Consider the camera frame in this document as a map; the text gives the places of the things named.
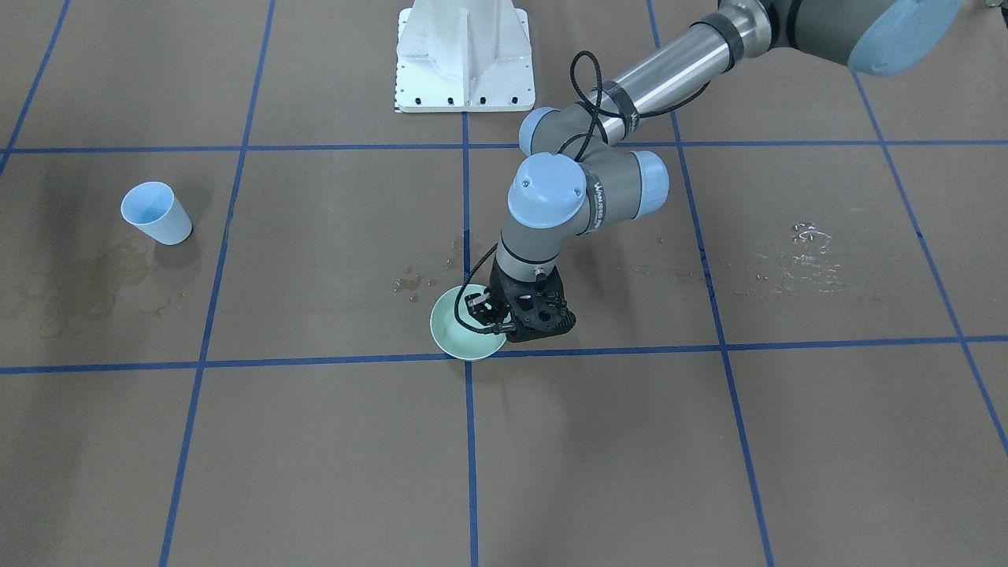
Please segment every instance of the black cable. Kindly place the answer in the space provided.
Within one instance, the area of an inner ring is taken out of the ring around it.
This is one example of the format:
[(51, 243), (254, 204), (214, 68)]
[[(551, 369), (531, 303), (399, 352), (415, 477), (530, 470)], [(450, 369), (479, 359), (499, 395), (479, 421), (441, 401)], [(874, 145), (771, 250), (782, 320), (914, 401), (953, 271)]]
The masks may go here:
[(462, 320), (462, 316), (459, 314), (459, 304), (462, 303), (462, 296), (463, 294), (466, 293), (466, 288), (469, 288), (469, 282), (473, 280), (473, 274), (475, 274), (480, 269), (480, 266), (483, 265), (483, 262), (487, 261), (487, 258), (490, 257), (490, 254), (493, 254), (495, 251), (497, 251), (497, 244), (494, 244), (493, 247), (487, 250), (486, 254), (483, 254), (483, 257), (480, 258), (480, 261), (476, 262), (476, 265), (473, 267), (472, 270), (470, 270), (469, 275), (466, 276), (466, 282), (463, 284), (462, 288), (459, 289), (459, 295), (455, 297), (456, 323), (462, 325), (465, 329), (469, 331), (472, 331), (474, 333), (479, 333), (481, 335), (499, 335), (501, 333), (500, 325), (494, 325), (492, 327), (486, 327), (484, 329), (478, 329), (476, 327), (473, 327), (469, 323), (466, 323), (465, 321)]
[[(594, 103), (592, 101), (588, 100), (588, 96), (586, 96), (585, 92), (581, 90), (581, 85), (578, 84), (578, 78), (575, 76), (575, 68), (578, 66), (578, 62), (581, 61), (582, 58), (588, 58), (589, 61), (592, 62), (592, 67), (595, 68), (595, 102)], [(683, 106), (689, 104), (690, 102), (697, 100), (697, 97), (699, 97), (702, 94), (704, 94), (704, 91), (707, 90), (707, 87), (710, 84), (711, 84), (710, 81), (707, 82), (707, 83), (705, 83), (704, 86), (701, 87), (696, 93), (689, 95), (685, 99), (683, 99), (683, 100), (681, 100), (681, 101), (679, 101), (679, 102), (677, 102), (677, 103), (675, 103), (675, 104), (673, 104), (673, 105), (671, 105), (669, 107), (663, 108), (661, 110), (654, 110), (654, 111), (651, 111), (651, 112), (645, 112), (645, 113), (641, 114), (640, 117), (641, 118), (654, 118), (655, 116), (661, 116), (661, 115), (673, 112), (675, 110), (678, 110), (678, 109), (682, 108)], [(585, 150), (588, 149), (588, 144), (592, 141), (592, 136), (595, 134), (596, 126), (598, 126), (598, 129), (599, 129), (599, 131), (602, 134), (603, 141), (605, 141), (606, 143), (609, 143), (609, 140), (606, 138), (606, 130), (605, 130), (605, 128), (602, 127), (602, 121), (599, 120), (599, 116), (606, 116), (606, 117), (609, 117), (609, 118), (619, 118), (619, 119), (621, 119), (623, 121), (626, 121), (626, 116), (624, 116), (623, 114), (620, 114), (619, 112), (611, 112), (609, 110), (604, 110), (602, 108), (602, 93), (603, 93), (603, 87), (602, 87), (602, 67), (599, 65), (598, 58), (596, 58), (595, 53), (593, 53), (592, 51), (588, 51), (588, 50), (579, 51), (578, 54), (574, 56), (574, 60), (571, 62), (571, 86), (574, 87), (575, 93), (578, 93), (578, 98), (581, 99), (582, 106), (584, 106), (585, 109), (588, 110), (589, 114), (591, 115), (591, 117), (592, 117), (592, 124), (591, 124), (591, 126), (589, 126), (588, 132), (586, 132), (584, 134), (578, 134), (576, 136), (572, 136), (572, 137), (568, 138), (566, 141), (564, 141), (563, 144), (560, 145), (560, 148), (557, 150), (557, 153), (563, 153), (563, 150), (566, 149), (568, 146), (571, 145), (574, 141), (576, 141), (578, 139), (581, 139), (581, 138), (585, 138), (585, 141), (582, 142), (582, 144), (581, 144), (581, 149), (578, 150), (578, 154), (575, 155), (575, 158), (574, 158), (575, 161), (581, 161), (581, 158), (585, 155)]]

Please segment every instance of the light blue plastic cup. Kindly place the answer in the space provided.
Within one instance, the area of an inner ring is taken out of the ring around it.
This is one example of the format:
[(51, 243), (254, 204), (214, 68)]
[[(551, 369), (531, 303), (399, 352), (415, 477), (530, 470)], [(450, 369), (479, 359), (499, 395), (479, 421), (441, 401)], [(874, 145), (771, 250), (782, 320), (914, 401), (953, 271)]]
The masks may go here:
[[(434, 304), (434, 308), (430, 311), (430, 335), (437, 346), (448, 354), (462, 360), (481, 360), (500, 350), (506, 338), (504, 335), (481, 335), (459, 325), (455, 320), (454, 308), (455, 299), (459, 296), (461, 288), (462, 286), (458, 286), (445, 292)], [(485, 290), (483, 286), (470, 284), (459, 304), (459, 315), (462, 320), (478, 329), (484, 326), (469, 315), (465, 301), (466, 296), (482, 294)]]
[(142, 183), (129, 190), (119, 208), (126, 222), (161, 244), (188, 238), (193, 222), (171, 188), (160, 182)]

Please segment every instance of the light blue cap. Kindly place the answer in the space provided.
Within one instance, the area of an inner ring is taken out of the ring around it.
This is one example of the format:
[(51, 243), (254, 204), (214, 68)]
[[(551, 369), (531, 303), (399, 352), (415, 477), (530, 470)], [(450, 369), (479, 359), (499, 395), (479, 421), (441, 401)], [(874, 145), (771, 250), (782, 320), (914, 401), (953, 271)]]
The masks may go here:
[(888, 77), (906, 71), (941, 39), (960, 0), (897, 0), (854, 45), (847, 67)]
[(532, 134), (535, 133), (535, 127), (539, 125), (539, 120), (542, 120), (542, 117), (550, 112), (557, 112), (557, 110), (551, 106), (536, 108), (521, 121), (521, 128), (518, 129), (518, 147), (525, 152), (525, 155), (532, 154)]
[(507, 206), (511, 216), (529, 228), (552, 228), (578, 214), (587, 187), (585, 172), (574, 159), (536, 153), (518, 166)]
[(653, 213), (668, 199), (668, 169), (665, 162), (652, 151), (631, 151), (640, 166), (640, 207), (634, 216)]

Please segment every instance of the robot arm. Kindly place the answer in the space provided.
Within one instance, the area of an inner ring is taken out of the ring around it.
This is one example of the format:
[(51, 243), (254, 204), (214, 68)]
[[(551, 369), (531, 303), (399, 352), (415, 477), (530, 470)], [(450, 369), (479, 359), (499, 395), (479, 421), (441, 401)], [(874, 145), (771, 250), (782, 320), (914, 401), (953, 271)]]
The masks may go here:
[[(655, 211), (668, 195), (668, 173), (657, 155), (610, 147), (641, 123), (688, 100), (743, 59), (776, 46), (872, 75), (899, 73), (930, 50), (959, 5), (959, 0), (723, 0), (716, 12), (603, 83), (601, 93), (583, 96), (562, 111), (529, 113), (519, 132), (528, 157), (508, 193), (509, 215), (489, 288), (465, 298), (469, 314), (488, 326), (478, 332), (506, 333), (509, 341), (521, 342), (574, 327), (555, 265), (565, 240)], [(593, 123), (597, 135), (589, 134), (587, 144), (578, 140)]]

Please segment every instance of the white mounting bracket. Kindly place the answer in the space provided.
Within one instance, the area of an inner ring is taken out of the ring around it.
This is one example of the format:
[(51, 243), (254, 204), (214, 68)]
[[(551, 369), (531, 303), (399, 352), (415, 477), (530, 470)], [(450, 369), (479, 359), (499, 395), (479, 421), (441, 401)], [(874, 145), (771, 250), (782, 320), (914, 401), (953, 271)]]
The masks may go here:
[(528, 14), (511, 0), (415, 0), (399, 13), (396, 112), (508, 112), (535, 104)]

